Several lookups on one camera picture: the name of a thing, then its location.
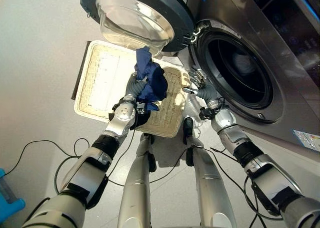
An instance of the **laundry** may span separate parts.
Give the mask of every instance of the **laundry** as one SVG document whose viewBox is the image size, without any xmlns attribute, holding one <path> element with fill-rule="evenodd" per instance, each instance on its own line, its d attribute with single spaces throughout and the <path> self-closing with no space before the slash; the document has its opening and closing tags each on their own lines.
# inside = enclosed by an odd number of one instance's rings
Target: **laundry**
<svg viewBox="0 0 320 228">
<path fill-rule="evenodd" d="M 137 101 L 147 103 L 147 110 L 159 110 L 153 102 L 161 101 L 167 96 L 168 83 L 164 77 L 165 71 L 159 64 L 152 61 L 152 55 L 147 46 L 136 50 L 137 79 L 147 77 L 147 84 L 138 96 Z"/>
</svg>

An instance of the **wicker-pattern basket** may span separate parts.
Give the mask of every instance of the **wicker-pattern basket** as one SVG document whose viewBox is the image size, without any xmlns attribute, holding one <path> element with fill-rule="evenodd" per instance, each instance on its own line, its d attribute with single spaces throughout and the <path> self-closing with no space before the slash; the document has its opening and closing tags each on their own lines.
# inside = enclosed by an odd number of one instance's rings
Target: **wicker-pattern basket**
<svg viewBox="0 0 320 228">
<path fill-rule="evenodd" d="M 168 82 L 167 97 L 158 102 L 159 111 L 152 111 L 148 122 L 137 130 L 162 137 L 174 137 L 182 121 L 189 86 L 189 75 L 181 67 L 153 59 L 164 69 Z M 126 91 L 127 81 L 134 72 L 136 53 L 103 41 L 92 41 L 88 47 L 75 99 L 79 115 L 109 122 L 112 107 Z"/>
</svg>

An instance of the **gray floor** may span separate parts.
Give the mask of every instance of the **gray floor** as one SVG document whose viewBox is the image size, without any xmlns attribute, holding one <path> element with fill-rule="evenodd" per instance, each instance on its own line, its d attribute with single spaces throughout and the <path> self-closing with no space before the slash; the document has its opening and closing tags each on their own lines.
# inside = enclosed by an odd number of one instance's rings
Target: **gray floor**
<svg viewBox="0 0 320 228">
<path fill-rule="evenodd" d="M 0 0 L 0 167 L 6 171 L 30 141 L 50 139 L 72 153 L 77 138 L 85 137 L 92 143 L 105 127 L 101 122 L 76 115 L 70 99 L 87 40 L 103 40 L 99 25 L 86 17 L 79 2 Z M 199 126 L 196 135 L 206 147 L 222 149 L 209 123 L 196 125 Z M 131 135 L 132 132 L 115 159 L 127 148 Z M 113 181 L 125 182 L 139 138 L 140 133 L 136 132 L 130 150 L 111 176 Z M 320 199 L 318 163 L 267 141 L 255 140 L 294 176 L 306 195 Z M 85 148 L 84 142 L 77 146 L 79 153 Z M 181 132 L 174 139 L 157 138 L 154 154 L 158 169 L 150 179 L 166 174 L 184 148 Z M 6 177 L 15 194 L 26 200 L 26 207 L 1 227 L 19 227 L 43 197 L 55 195 L 54 172 L 64 158 L 50 143 L 36 143 L 27 148 L 17 169 Z M 221 155 L 218 158 L 226 172 L 242 184 L 245 174 L 241 167 Z M 150 186 L 153 227 L 200 223 L 194 170 L 183 159 L 168 177 Z M 59 182 L 73 162 L 61 169 Z M 248 227 L 254 213 L 224 175 L 223 180 L 238 227 Z M 109 183 L 100 203 L 86 213 L 84 226 L 116 227 L 122 191 L 122 187 Z M 283 222 L 266 221 L 266 224 L 284 227 Z"/>
</svg>

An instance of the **front-loading washing machine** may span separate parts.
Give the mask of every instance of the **front-loading washing machine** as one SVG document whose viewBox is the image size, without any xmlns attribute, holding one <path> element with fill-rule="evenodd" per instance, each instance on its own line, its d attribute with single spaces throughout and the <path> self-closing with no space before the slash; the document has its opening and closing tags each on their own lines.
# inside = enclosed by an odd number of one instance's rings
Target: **front-loading washing machine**
<svg viewBox="0 0 320 228">
<path fill-rule="evenodd" d="M 315 0 L 80 0 L 111 43 L 189 47 L 237 123 L 320 151 Z"/>
<path fill-rule="evenodd" d="M 197 5 L 191 10 L 200 28 L 192 57 L 228 100 L 237 123 L 265 139 L 319 152 L 319 0 L 188 5 Z"/>
</svg>

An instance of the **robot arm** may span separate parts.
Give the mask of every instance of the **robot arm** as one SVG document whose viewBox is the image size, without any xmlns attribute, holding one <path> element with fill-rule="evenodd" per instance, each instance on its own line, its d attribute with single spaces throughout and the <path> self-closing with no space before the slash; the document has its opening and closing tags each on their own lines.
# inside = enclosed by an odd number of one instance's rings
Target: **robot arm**
<svg viewBox="0 0 320 228">
<path fill-rule="evenodd" d="M 199 90 L 185 92 L 203 98 L 207 109 L 201 119 L 210 119 L 224 147 L 237 159 L 252 180 L 252 189 L 271 215 L 281 215 L 288 227 L 320 227 L 320 202 L 304 197 L 299 186 L 275 161 L 264 154 L 247 137 L 227 106 L 219 103 L 214 86 L 199 70 L 196 75 Z"/>
<path fill-rule="evenodd" d="M 83 226 L 86 209 L 99 202 L 108 182 L 106 171 L 130 127 L 135 124 L 136 97 L 145 84 L 146 80 L 136 82 L 135 74 L 130 77 L 126 94 L 117 104 L 106 129 L 67 173 L 59 194 L 40 206 L 23 228 Z"/>
</svg>

